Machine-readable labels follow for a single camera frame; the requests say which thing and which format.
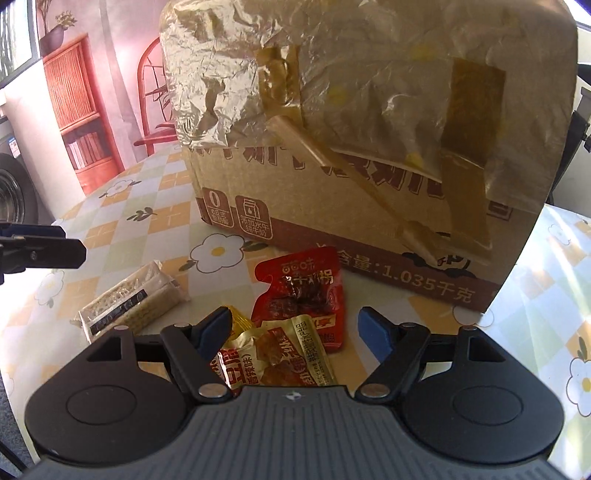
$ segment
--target orange flower center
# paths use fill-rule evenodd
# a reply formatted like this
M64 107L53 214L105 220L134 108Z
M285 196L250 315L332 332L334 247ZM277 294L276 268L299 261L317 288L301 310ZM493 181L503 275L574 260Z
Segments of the orange flower center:
M212 255L214 257L221 257L224 253L226 253L226 249L224 247L216 247L212 250Z

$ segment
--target floral tablecloth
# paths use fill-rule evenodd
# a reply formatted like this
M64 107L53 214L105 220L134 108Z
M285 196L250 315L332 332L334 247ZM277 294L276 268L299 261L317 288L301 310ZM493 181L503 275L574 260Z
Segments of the floral tablecloth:
M254 266L281 252L247 248L248 238L202 222L177 145L146 159L59 219L80 238L87 261L73 271L27 270L0 287L0 369L25 441L31 394L85 348L70 323L79 308L147 262L163 262L189 292L148 333L174 322L197 323L221 304L250 314L267 285ZM550 460L568 477L591 473L591 221L546 206L524 252L483 316L344 273L345 347L331 356L340 382L355 388L377 365L357 334L356 316L370 305L395 322L435 333L477 323L561 399L562 435Z

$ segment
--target dried tofu packet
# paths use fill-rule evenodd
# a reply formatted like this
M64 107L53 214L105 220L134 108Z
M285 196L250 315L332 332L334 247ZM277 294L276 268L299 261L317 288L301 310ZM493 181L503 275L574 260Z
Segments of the dried tofu packet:
M298 315L262 322L229 340L218 353L224 380L237 393L243 385L316 387L335 385L335 376L314 320Z
M117 325L139 333L144 327L189 299L179 283L161 270L158 261L144 265L78 312L89 343Z

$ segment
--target books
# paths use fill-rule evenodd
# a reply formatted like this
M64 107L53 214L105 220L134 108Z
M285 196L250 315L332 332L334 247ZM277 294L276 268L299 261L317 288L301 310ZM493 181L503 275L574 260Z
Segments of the books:
M82 135L66 145L74 170L87 167L106 157L97 132Z

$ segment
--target wall mural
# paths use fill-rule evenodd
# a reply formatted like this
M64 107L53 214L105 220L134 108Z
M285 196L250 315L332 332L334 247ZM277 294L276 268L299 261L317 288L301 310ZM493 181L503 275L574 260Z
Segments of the wall mural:
M37 0L51 102L86 194L175 141L158 39L166 0Z

